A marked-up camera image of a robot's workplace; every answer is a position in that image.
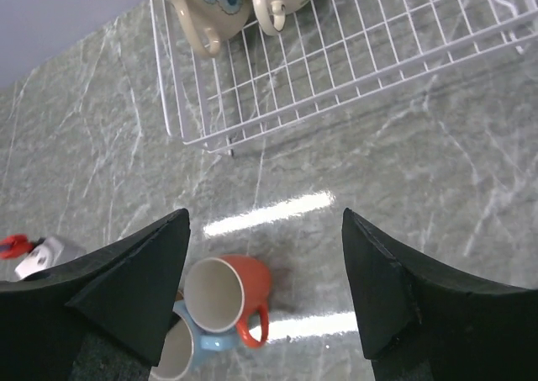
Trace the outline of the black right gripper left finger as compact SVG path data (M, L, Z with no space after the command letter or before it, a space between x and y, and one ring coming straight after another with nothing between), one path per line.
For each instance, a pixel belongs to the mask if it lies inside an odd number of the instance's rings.
M73 261L1 284L4 380L146 380L190 238L186 209Z

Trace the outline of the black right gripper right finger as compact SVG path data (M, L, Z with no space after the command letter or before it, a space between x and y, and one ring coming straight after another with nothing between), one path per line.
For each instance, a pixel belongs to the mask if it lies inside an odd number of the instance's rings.
M471 275L343 214L363 355L378 380L534 380L537 292Z

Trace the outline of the light blue mug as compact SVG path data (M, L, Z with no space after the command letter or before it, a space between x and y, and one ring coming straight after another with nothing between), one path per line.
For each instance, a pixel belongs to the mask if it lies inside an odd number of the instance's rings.
M240 338L232 328L211 333L196 325L183 300L176 301L161 359L150 371L150 380L180 380L217 352L236 348Z

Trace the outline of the orange mug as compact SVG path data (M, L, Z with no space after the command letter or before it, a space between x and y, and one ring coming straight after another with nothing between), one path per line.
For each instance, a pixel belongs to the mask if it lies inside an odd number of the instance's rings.
M247 347L257 349L269 335L271 291L266 264L232 254L196 262L185 278L183 297L199 327L213 333L234 329Z

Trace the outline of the tall cream illustrated mug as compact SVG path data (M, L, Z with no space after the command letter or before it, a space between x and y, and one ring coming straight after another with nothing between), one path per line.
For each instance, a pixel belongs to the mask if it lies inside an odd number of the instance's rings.
M221 45L238 34L252 12L251 0L167 0L176 10L194 52L214 58Z

